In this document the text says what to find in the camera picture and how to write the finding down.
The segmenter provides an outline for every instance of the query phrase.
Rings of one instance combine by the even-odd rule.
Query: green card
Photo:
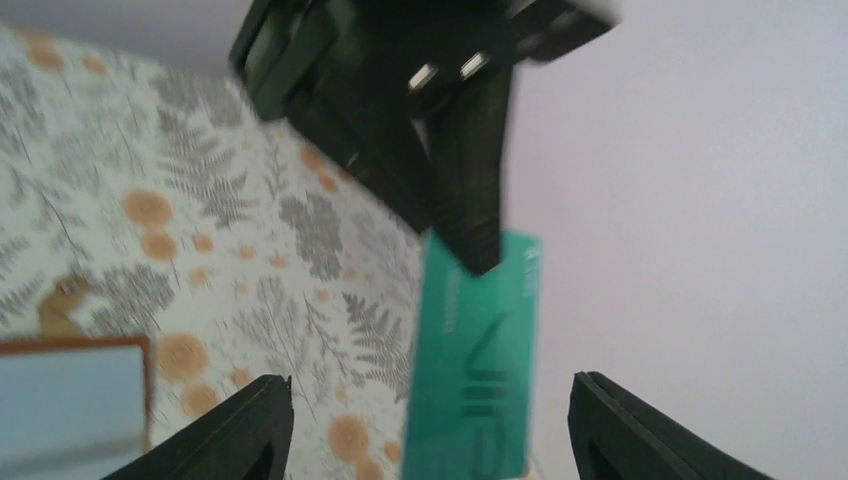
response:
[[[541,248],[502,235],[503,260],[481,277],[429,235],[403,480],[524,474]]]

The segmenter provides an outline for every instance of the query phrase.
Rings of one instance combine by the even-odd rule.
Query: black plastic part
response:
[[[568,429],[581,480],[772,480],[597,372],[575,375]]]
[[[501,156],[511,80],[512,68],[472,77],[427,121],[436,171],[433,229],[477,274],[501,258]]]
[[[283,480],[291,378],[263,375],[105,480]]]
[[[593,1],[255,0],[230,63],[261,120],[288,117],[479,275],[500,263],[513,65],[551,61],[611,29],[614,19],[586,8]],[[425,65],[429,80],[411,83]]]

